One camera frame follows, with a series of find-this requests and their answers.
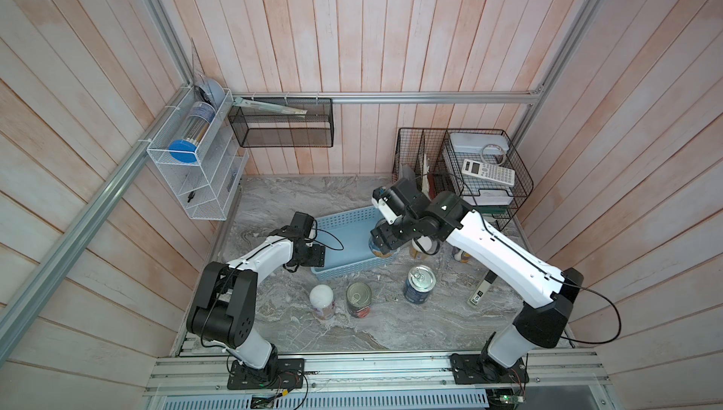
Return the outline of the white lid yellow can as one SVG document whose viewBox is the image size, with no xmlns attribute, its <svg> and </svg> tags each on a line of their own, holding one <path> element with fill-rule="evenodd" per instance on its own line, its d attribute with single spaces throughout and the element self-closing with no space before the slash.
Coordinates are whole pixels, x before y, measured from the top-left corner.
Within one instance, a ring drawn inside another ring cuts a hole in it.
<svg viewBox="0 0 723 410">
<path fill-rule="evenodd" d="M 425 259 L 434 250 L 433 240 L 420 237 L 410 242 L 410 255 L 414 259 Z"/>
</svg>

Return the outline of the light blue plastic basket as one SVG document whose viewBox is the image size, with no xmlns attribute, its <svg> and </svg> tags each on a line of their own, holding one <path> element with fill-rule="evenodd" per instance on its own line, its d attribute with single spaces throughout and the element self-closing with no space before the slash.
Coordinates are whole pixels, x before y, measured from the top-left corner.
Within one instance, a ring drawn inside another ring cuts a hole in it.
<svg viewBox="0 0 723 410">
<path fill-rule="evenodd" d="M 317 240 L 329 248 L 326 250 L 324 266 L 312 267 L 312 274 L 325 282 L 394 262 L 397 253 L 380 257 L 372 249 L 373 244 L 370 244 L 371 230 L 380 220 L 384 221 L 374 206 L 318 218 L 316 222 L 320 233 Z"/>
</svg>

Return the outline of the blue can silver lid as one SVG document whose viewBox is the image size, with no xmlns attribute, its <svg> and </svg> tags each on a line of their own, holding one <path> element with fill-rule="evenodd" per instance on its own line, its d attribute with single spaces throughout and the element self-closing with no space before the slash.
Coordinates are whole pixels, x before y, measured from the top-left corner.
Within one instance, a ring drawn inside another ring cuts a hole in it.
<svg viewBox="0 0 723 410">
<path fill-rule="evenodd" d="M 407 275 L 404 296 L 412 304 L 424 304 L 434 290 L 436 282 L 436 276 L 429 267 L 414 266 Z"/>
<path fill-rule="evenodd" d="M 383 250 L 381 247 L 379 247 L 373 238 L 369 239 L 368 246 L 372 254 L 378 258 L 386 259 L 395 255 L 394 250 Z"/>
</svg>

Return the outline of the white lid red can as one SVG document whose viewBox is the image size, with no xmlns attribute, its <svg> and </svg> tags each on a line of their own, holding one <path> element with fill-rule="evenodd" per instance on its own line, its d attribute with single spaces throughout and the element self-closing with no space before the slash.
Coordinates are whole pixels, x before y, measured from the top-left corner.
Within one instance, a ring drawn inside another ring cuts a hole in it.
<svg viewBox="0 0 723 410">
<path fill-rule="evenodd" d="M 310 305 L 316 318 L 327 321 L 335 314 L 333 289 L 328 285 L 317 285 L 310 292 Z"/>
</svg>

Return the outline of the red label can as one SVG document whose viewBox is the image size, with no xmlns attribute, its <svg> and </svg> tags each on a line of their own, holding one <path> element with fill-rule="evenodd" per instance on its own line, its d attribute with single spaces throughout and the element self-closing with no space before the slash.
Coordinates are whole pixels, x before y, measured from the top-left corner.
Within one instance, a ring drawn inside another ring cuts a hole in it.
<svg viewBox="0 0 723 410">
<path fill-rule="evenodd" d="M 363 319 L 370 312 L 371 288 L 361 281 L 351 283 L 346 289 L 346 307 L 352 317 Z"/>
</svg>

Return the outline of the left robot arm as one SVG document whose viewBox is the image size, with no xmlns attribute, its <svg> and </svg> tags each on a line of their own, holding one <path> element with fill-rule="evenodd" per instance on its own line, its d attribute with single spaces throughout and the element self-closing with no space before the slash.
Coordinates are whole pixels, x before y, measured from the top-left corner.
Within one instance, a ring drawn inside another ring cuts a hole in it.
<svg viewBox="0 0 723 410">
<path fill-rule="evenodd" d="M 186 330 L 213 346 L 225 347 L 241 365 L 271 372 L 278 351 L 255 329 L 258 286 L 278 269 L 293 274 L 325 264 L 326 248 L 316 242 L 314 217 L 296 212 L 254 250 L 227 263 L 211 262 L 201 273 Z"/>
</svg>

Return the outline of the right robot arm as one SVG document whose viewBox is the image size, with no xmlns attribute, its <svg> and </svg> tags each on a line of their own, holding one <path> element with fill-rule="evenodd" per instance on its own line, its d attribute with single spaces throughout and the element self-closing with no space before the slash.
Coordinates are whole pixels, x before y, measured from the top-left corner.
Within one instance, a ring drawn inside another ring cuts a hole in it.
<svg viewBox="0 0 723 410">
<path fill-rule="evenodd" d="M 523 309 L 495 334 L 482 361 L 510 369 L 535 348 L 551 349 L 565 330 L 583 276 L 536 258 L 489 225 L 480 212 L 452 192 L 427 198 L 410 180 L 372 193 L 385 223 L 371 231 L 383 253 L 427 237 L 470 254 L 523 298 Z"/>
</svg>

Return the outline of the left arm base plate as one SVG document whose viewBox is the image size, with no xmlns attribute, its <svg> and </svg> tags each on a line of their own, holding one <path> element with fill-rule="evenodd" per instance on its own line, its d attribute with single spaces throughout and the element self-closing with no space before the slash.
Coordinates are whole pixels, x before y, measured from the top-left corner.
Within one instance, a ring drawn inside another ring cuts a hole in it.
<svg viewBox="0 0 723 410">
<path fill-rule="evenodd" d="M 299 389 L 303 387 L 304 373 L 305 361 L 302 358 L 270 361 L 263 370 L 254 370 L 235 360 L 231 364 L 227 389 Z"/>
</svg>

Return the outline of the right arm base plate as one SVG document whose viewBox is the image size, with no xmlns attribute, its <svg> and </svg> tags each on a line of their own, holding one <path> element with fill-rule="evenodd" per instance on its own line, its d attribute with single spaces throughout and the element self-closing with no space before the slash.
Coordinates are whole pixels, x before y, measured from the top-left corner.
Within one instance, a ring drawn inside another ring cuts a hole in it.
<svg viewBox="0 0 723 410">
<path fill-rule="evenodd" d="M 511 368 L 504 368 L 482 354 L 452 354 L 449 361 L 457 385 L 526 385 L 529 382 L 524 357 Z"/>
</svg>

